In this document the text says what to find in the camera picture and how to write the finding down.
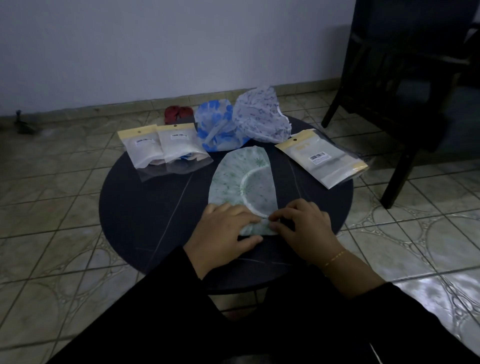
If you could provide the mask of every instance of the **person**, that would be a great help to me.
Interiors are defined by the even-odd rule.
[[[281,218],[292,220],[294,230]],[[273,363],[480,362],[435,315],[346,250],[315,203],[292,201],[269,219],[271,229],[310,264],[272,284],[248,317],[227,320],[202,279],[262,243],[261,236],[238,241],[240,230],[260,217],[245,206],[210,204],[183,248],[50,362],[216,363],[264,353],[270,355],[260,358]]]

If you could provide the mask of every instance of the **black sleeve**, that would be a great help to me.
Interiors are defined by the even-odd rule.
[[[355,297],[351,304],[358,325],[384,364],[480,363],[437,316],[392,283]]]
[[[223,355],[212,345],[221,348],[226,325],[180,247],[49,363],[214,360]]]

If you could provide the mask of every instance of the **person's left hand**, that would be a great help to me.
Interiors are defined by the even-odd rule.
[[[203,279],[213,268],[230,263],[260,243],[263,240],[260,235],[237,240],[244,226],[260,220],[243,205],[208,204],[183,247],[198,278]]]

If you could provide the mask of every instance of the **hand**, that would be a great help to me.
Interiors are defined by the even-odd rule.
[[[203,279],[213,268],[230,263],[260,243],[263,240],[260,235],[237,240],[244,226],[260,220],[243,205],[208,204],[191,238],[183,247],[198,278]]]
[[[300,256],[323,267],[345,248],[338,242],[330,225],[330,216],[314,202],[298,199],[270,215],[270,229],[278,232]],[[277,221],[287,218],[295,223],[295,231]]]

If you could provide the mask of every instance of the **red slippers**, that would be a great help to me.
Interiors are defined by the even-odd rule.
[[[193,109],[185,106],[169,106],[165,109],[165,124],[174,124],[177,119],[193,115]]]

